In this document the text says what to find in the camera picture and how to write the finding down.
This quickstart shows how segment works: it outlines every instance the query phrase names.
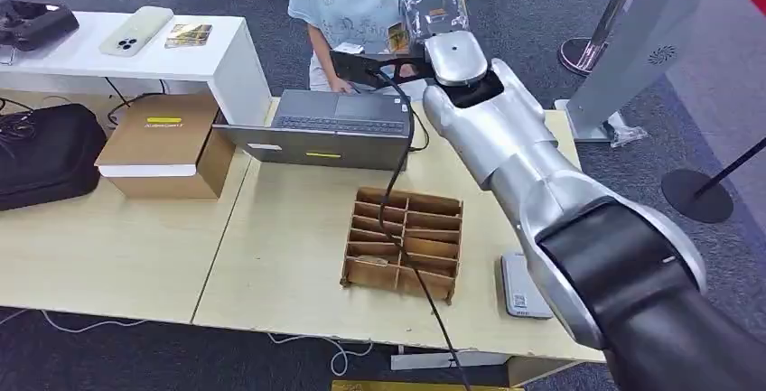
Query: black pole base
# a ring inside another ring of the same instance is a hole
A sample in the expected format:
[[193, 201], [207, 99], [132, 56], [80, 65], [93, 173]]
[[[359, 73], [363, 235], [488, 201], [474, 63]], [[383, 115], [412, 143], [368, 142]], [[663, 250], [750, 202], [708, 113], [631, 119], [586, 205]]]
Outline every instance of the black pole base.
[[711, 178], [692, 170], [675, 170], [662, 177], [662, 193], [673, 209], [695, 221], [716, 224], [732, 216], [732, 197], [720, 183], [695, 198]]

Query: person's hand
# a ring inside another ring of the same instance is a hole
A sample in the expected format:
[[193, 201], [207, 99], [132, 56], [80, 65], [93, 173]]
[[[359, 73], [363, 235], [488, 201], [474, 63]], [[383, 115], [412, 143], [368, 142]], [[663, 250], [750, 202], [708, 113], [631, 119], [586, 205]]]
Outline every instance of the person's hand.
[[330, 79], [330, 89], [335, 93], [353, 93], [351, 85], [338, 77]]
[[402, 78], [413, 77], [416, 74], [415, 67], [411, 64], [403, 64], [402, 68], [399, 70], [399, 75], [401, 75]]

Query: laptop trackpad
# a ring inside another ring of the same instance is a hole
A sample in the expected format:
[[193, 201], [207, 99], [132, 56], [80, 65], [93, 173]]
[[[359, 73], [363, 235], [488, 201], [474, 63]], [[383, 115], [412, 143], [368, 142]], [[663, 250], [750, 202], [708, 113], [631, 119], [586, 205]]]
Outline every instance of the laptop trackpad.
[[371, 99], [370, 96], [353, 97], [341, 96], [338, 105], [335, 106], [336, 117], [352, 118], [386, 118], [384, 104], [380, 100]]

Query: white cable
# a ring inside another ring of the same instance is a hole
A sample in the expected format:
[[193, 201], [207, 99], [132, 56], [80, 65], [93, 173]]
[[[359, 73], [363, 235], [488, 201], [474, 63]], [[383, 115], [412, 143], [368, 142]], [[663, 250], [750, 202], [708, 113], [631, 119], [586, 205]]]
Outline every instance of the white cable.
[[86, 326], [85, 328], [81, 328], [79, 330], [71, 330], [69, 328], [64, 328], [63, 326], [59, 326], [55, 322], [53, 322], [51, 318], [48, 317], [47, 311], [40, 310], [40, 312], [45, 317], [45, 320], [48, 321], [48, 323], [50, 323], [53, 328], [64, 331], [64, 332], [68, 332], [70, 334], [79, 334], [81, 332], [85, 332], [86, 330], [92, 330], [93, 328], [98, 328], [99, 326], [103, 326], [103, 325], [116, 325], [116, 326], [121, 326], [123, 328], [130, 328], [131, 326], [136, 326], [136, 325], [140, 325], [141, 323], [147, 322], [147, 321], [134, 321], [131, 323], [123, 323], [121, 321], [100, 321], [99, 323], [94, 323], [90, 326]]
[[49, 95], [49, 96], [46, 96], [45, 98], [42, 98], [41, 103], [43, 104], [43, 106], [45, 106], [45, 102], [48, 99], [54, 99], [54, 98], [66, 100], [68, 104], [72, 103], [71, 100], [69, 100], [68, 98], [65, 98], [64, 96], [59, 96], [59, 95]]
[[[332, 358], [330, 358], [330, 370], [332, 371], [333, 375], [335, 375], [337, 377], [345, 375], [346, 371], [349, 369], [349, 355], [352, 355], [354, 357], [360, 357], [360, 358], [364, 357], [364, 356], [368, 355], [372, 351], [372, 347], [375, 346], [375, 343], [373, 343], [371, 341], [369, 343], [369, 347], [367, 348], [367, 350], [365, 350], [364, 352], [359, 353], [359, 352], [352, 352], [350, 350], [346, 350], [346, 349], [343, 348], [343, 346], [341, 346], [341, 344], [339, 342], [337, 342], [335, 340], [332, 340], [332, 339], [328, 339], [327, 337], [313, 337], [313, 336], [310, 336], [310, 335], [298, 335], [298, 336], [295, 336], [295, 337], [288, 337], [288, 338], [286, 338], [284, 340], [277, 340], [277, 339], [274, 338], [273, 335], [271, 335], [268, 332], [266, 333], [266, 335], [268, 336], [269, 339], [271, 339], [271, 341], [274, 344], [284, 344], [284, 343], [288, 343], [290, 341], [295, 341], [295, 340], [300, 340], [300, 339], [322, 339], [322, 340], [325, 340], [325, 341], [331, 343], [333, 346], [338, 348], [338, 353], [336, 353], [335, 355], [332, 356]], [[343, 370], [340, 371], [340, 372], [335, 369], [335, 359], [337, 359], [338, 357], [343, 357]]]
[[2, 325], [3, 323], [6, 323], [7, 321], [10, 321], [12, 318], [14, 318], [14, 317], [16, 317], [16, 316], [21, 316], [22, 314], [24, 314], [25, 312], [28, 312], [28, 311], [29, 311], [29, 310], [21, 310], [21, 311], [19, 311], [19, 312], [15, 312], [15, 313], [13, 313], [13, 314], [11, 314], [10, 316], [6, 317], [5, 319], [2, 319], [2, 320], [0, 321], [0, 325]]

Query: wooden table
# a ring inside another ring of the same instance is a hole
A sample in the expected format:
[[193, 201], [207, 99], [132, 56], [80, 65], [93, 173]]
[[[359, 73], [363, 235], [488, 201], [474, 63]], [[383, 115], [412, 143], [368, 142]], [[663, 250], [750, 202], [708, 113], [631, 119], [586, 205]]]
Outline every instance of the wooden table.
[[[547, 123], [577, 163], [563, 113], [548, 112]], [[506, 313], [499, 261], [520, 249], [518, 240], [494, 197], [479, 190], [452, 147], [427, 127], [431, 145], [410, 157], [397, 188], [464, 202], [455, 296], [451, 306], [439, 305], [454, 346], [522, 357], [511, 360], [515, 369], [536, 373], [515, 383], [573, 362], [603, 361], [556, 320]], [[385, 187], [389, 178], [390, 172], [253, 161], [192, 323], [443, 348], [425, 299], [339, 284], [355, 192]]]
[[[102, 120], [116, 104], [65, 97]], [[189, 323], [249, 164], [235, 155], [218, 201], [126, 200], [101, 179], [85, 197], [0, 212], [0, 305]]]
[[[35, 107], [61, 102], [0, 94]], [[101, 119], [116, 103], [66, 96]], [[546, 114], [563, 153], [577, 163], [565, 115]], [[556, 320], [508, 316], [499, 261], [519, 249], [516, 236], [492, 195], [426, 126], [431, 145], [411, 157], [397, 188], [464, 201], [453, 304], [438, 304], [455, 347], [474, 349], [461, 360], [507, 361], [512, 385], [602, 362]], [[340, 285], [355, 192], [384, 187], [390, 175], [262, 164], [237, 152], [218, 201], [126, 200], [102, 180], [86, 197], [0, 212], [0, 305], [443, 348], [425, 299]], [[441, 354], [406, 355], [415, 359], [404, 364], [433, 365], [434, 355]], [[394, 357], [392, 367], [401, 361]]]

